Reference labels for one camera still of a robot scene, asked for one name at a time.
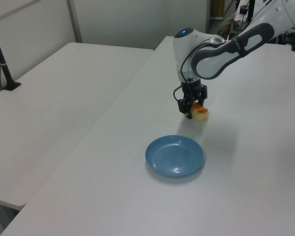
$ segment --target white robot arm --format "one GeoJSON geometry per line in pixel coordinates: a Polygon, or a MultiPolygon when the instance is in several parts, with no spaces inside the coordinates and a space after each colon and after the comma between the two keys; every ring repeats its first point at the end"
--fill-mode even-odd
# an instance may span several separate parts
{"type": "Polygon", "coordinates": [[[184,98],[177,100],[179,110],[188,114],[194,101],[202,105],[207,98],[201,79],[214,79],[231,63],[261,47],[272,38],[295,26],[295,0],[268,0],[260,13],[238,36],[225,42],[187,28],[174,37],[174,54],[184,98]]]}

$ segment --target black stand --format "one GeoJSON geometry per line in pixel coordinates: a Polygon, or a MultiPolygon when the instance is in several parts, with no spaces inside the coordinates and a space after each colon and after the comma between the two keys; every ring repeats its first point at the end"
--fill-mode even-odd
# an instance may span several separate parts
{"type": "Polygon", "coordinates": [[[233,21],[233,24],[229,32],[229,39],[232,39],[233,37],[240,34],[247,28],[247,26],[251,22],[251,18],[253,17],[254,9],[255,9],[255,0],[250,0],[246,21],[233,21]]]}
{"type": "Polygon", "coordinates": [[[8,68],[8,66],[7,66],[7,64],[5,62],[3,53],[1,51],[1,48],[0,48],[0,66],[2,68],[4,76],[6,78],[6,87],[3,88],[4,90],[12,91],[12,90],[14,90],[15,88],[17,88],[18,86],[21,85],[21,83],[15,82],[12,79],[9,68],[8,68]]]}

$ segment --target bread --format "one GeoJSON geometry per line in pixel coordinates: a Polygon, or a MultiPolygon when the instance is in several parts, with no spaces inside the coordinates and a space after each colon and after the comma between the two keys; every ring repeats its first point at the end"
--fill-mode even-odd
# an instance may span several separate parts
{"type": "Polygon", "coordinates": [[[201,106],[199,103],[194,102],[191,107],[191,116],[193,119],[202,121],[207,118],[208,110],[207,108],[201,106]]]}

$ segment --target wall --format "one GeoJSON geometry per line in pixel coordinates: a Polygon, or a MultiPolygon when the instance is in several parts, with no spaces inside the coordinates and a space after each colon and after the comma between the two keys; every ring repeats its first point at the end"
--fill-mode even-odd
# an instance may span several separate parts
{"type": "Polygon", "coordinates": [[[180,29],[207,27],[207,0],[71,0],[82,41],[155,49],[180,29]]]}
{"type": "Polygon", "coordinates": [[[75,38],[66,0],[40,0],[0,20],[0,46],[14,80],[69,42],[75,38]]]}

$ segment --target white desk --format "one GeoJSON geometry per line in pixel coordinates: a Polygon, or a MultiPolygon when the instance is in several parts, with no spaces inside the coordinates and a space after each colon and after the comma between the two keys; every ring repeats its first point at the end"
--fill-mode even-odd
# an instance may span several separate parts
{"type": "Polygon", "coordinates": [[[295,53],[264,45],[203,81],[206,122],[179,113],[175,64],[167,37],[2,236],[295,235],[295,53]],[[147,166],[170,134],[202,145],[202,172],[147,166]]]}
{"type": "Polygon", "coordinates": [[[70,43],[0,92],[0,204],[21,209],[153,50],[70,43]]]}

